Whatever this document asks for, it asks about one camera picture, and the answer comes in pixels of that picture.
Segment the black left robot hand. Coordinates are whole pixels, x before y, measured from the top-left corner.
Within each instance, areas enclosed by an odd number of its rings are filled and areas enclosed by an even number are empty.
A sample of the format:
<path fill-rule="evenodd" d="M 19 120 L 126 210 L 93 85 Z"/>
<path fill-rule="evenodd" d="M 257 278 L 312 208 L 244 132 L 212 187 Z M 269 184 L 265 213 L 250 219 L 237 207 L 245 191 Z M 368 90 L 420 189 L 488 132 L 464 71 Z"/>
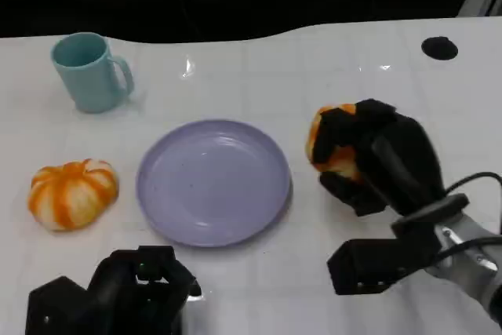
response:
<path fill-rule="evenodd" d="M 181 334 L 188 298 L 202 296 L 172 246 L 115 250 L 100 262 L 87 291 L 103 310 L 108 334 Z"/>

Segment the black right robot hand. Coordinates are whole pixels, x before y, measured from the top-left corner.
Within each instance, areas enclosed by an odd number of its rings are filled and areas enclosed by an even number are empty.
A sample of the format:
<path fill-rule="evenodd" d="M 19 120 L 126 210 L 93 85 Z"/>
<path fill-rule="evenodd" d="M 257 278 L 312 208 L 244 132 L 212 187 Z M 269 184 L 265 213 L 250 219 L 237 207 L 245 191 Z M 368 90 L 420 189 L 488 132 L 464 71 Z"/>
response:
<path fill-rule="evenodd" d="M 408 216 L 446 194 L 424 127 L 378 100 L 320 108 L 305 151 L 321 185 L 358 217 L 386 207 Z"/>

